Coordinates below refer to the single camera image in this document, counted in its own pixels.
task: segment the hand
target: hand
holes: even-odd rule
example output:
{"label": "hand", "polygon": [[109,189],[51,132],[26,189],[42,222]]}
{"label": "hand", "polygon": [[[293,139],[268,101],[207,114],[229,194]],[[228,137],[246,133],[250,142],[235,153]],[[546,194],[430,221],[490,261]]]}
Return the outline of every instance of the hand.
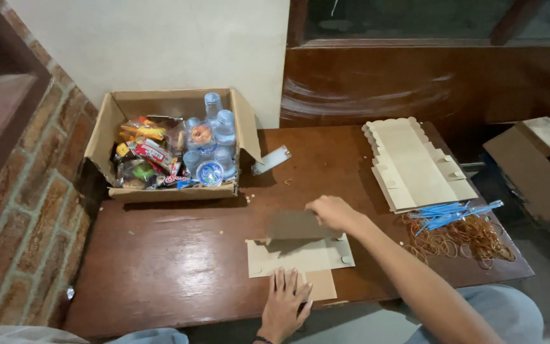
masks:
{"label": "hand", "polygon": [[333,230],[345,231],[356,237],[367,228],[363,223],[370,223],[365,215],[352,209],[340,197],[322,196],[309,202],[305,209],[313,210],[320,222]]}
{"label": "hand", "polygon": [[311,283],[305,284],[294,295],[297,277],[296,269],[286,274],[283,268],[279,268],[271,275],[269,298],[262,312],[262,327],[257,334],[273,344],[280,344],[298,330],[311,312],[313,301],[309,300],[296,316],[298,307],[308,297],[312,287]]}

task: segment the white wall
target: white wall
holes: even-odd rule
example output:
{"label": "white wall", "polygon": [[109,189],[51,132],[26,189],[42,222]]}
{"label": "white wall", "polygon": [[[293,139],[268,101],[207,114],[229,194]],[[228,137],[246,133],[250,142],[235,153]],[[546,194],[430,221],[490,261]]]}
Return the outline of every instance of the white wall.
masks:
{"label": "white wall", "polygon": [[234,87],[279,127],[290,0],[8,0],[97,106],[111,90]]}

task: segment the bracelet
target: bracelet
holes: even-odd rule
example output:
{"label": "bracelet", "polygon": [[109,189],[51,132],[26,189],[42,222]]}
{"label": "bracelet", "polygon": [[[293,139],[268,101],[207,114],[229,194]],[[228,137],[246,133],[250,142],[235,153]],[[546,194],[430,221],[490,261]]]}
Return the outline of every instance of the bracelet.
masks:
{"label": "bracelet", "polygon": [[273,343],[271,343],[270,340],[268,340],[268,339],[266,339],[266,338],[264,338],[264,337],[261,337],[261,336],[259,336],[259,335],[257,335],[256,337],[254,337],[254,341],[257,341],[257,340],[263,341],[263,342],[265,342],[266,344],[273,344]]}

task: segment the brown table surface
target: brown table surface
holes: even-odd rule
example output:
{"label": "brown table surface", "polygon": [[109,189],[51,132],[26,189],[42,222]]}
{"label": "brown table surface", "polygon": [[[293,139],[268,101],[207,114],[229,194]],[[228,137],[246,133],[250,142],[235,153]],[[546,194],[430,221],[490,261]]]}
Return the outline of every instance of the brown table surface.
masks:
{"label": "brown table surface", "polygon": [[[435,147],[450,154],[432,124],[423,128]],[[258,137],[263,155],[286,145],[292,158],[252,176],[249,156],[242,156],[237,198],[127,205],[104,201],[65,330],[91,339],[259,317],[268,278],[248,278],[245,239],[264,235],[272,211],[303,209],[320,195],[342,197],[395,242],[408,242],[400,215],[389,211],[372,175],[373,154],[359,126],[259,130]],[[484,204],[482,199],[474,202]],[[515,262],[496,260],[484,270],[471,258],[431,256],[428,261],[455,288],[533,276],[506,232],[502,240],[515,252]],[[332,270],[339,298],[316,302],[316,308],[398,296],[366,249],[353,238],[349,244],[356,266]]]}

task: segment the left hand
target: left hand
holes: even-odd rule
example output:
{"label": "left hand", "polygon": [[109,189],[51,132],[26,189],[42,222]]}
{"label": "left hand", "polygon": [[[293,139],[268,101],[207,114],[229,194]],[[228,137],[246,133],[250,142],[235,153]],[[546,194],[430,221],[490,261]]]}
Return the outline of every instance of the left hand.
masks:
{"label": "left hand", "polygon": [[296,269],[286,274],[283,268],[279,268],[271,275],[269,298],[262,312],[262,327],[258,335],[273,344],[280,344],[298,330],[311,312],[313,301],[309,300],[296,316],[298,307],[308,297],[312,287],[311,283],[307,283],[296,290],[297,277]]}

